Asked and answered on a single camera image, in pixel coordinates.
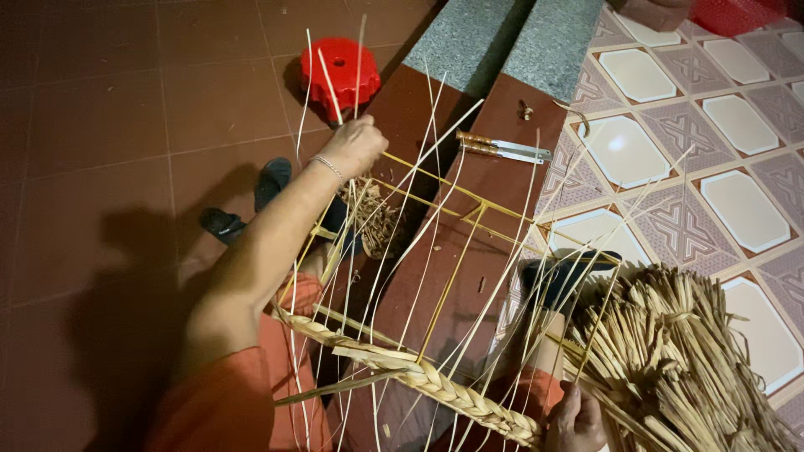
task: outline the red plastic stool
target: red plastic stool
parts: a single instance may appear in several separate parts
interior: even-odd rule
[[[371,52],[363,47],[363,56],[360,60],[360,98],[355,101],[358,44],[345,38],[324,38],[313,43],[313,84],[310,86],[310,99],[321,102],[326,108],[327,120],[330,123],[337,123],[338,114],[335,112],[330,88],[326,84],[321,60],[318,58],[319,48],[324,55],[326,70],[330,74],[341,110],[350,107],[356,109],[358,105],[368,102],[371,96],[374,96],[379,89],[377,63]],[[307,88],[310,82],[309,48],[301,54],[301,69],[301,86]]]

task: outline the black shoe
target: black shoe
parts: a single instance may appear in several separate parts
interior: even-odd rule
[[[266,163],[260,171],[260,180],[254,187],[254,211],[259,212],[268,204],[271,199],[290,182],[290,175],[293,167],[290,161],[284,157],[277,157]]]
[[[604,253],[611,257],[616,257],[620,260],[622,259],[622,256],[614,251],[604,251]],[[597,254],[597,250],[587,251],[586,253],[581,254],[581,259],[591,260],[595,254]],[[527,296],[530,297],[530,299],[527,301],[528,309],[532,309],[537,302],[535,284],[537,282],[536,278],[539,276],[540,262],[541,261],[538,260],[533,261],[528,265],[525,265],[525,267],[522,269],[523,289],[527,290]],[[564,300],[565,297],[567,297],[567,294],[569,294],[570,290],[572,290],[575,282],[587,274],[588,271],[606,271],[611,270],[616,266],[602,256],[598,256],[594,262],[579,261],[578,265],[575,266],[575,269],[572,269],[574,264],[575,259],[572,258],[561,262],[558,264],[557,268],[553,267],[550,262],[545,263],[544,275],[549,275],[549,279],[545,279],[545,281],[541,282],[542,288],[539,292],[540,297],[542,294],[544,294],[544,307],[548,308],[549,310],[557,310],[558,305],[561,304],[561,301]],[[569,314],[569,309],[571,307],[572,303],[565,303],[564,308],[561,310],[561,314]]]
[[[199,223],[204,230],[227,245],[234,243],[246,227],[246,223],[240,221],[240,216],[218,208],[205,208]]]

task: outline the hand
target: hand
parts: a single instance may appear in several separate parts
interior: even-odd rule
[[[597,452],[605,446],[601,407],[577,384],[561,382],[564,398],[548,417],[545,452]]]
[[[374,117],[366,114],[335,131],[320,155],[347,180],[368,171],[387,148],[388,140],[374,127]]]

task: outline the red object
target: red object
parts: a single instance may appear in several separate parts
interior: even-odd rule
[[[782,20],[785,0],[698,0],[690,20],[721,36],[737,36]]]
[[[326,84],[321,60],[318,58],[319,48],[324,55],[326,70],[330,74],[332,87],[341,110],[347,107],[357,108],[359,104],[368,102],[374,96],[379,89],[377,63],[371,52],[363,47],[363,56],[360,61],[360,98],[355,102],[358,44],[345,38],[324,38],[313,43],[313,84],[310,86],[310,99],[321,102],[326,108],[326,117],[329,122],[335,122],[338,120],[338,114],[335,112],[330,88]],[[306,88],[310,82],[309,48],[306,48],[301,54],[301,69],[301,84]]]

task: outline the braided straw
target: braided straw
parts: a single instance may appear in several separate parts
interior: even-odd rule
[[[534,447],[540,444],[542,430],[532,418],[510,411],[497,402],[487,399],[472,388],[467,388],[447,379],[427,361],[416,364],[416,355],[403,351],[387,350],[369,343],[360,343],[344,335],[338,335],[321,323],[303,315],[290,315],[274,306],[273,317],[281,320],[294,331],[332,347],[336,355],[349,356],[382,371],[402,370],[393,377],[400,383],[421,392],[435,401],[449,406],[480,425],[501,434],[505,439],[516,441],[521,446]]]

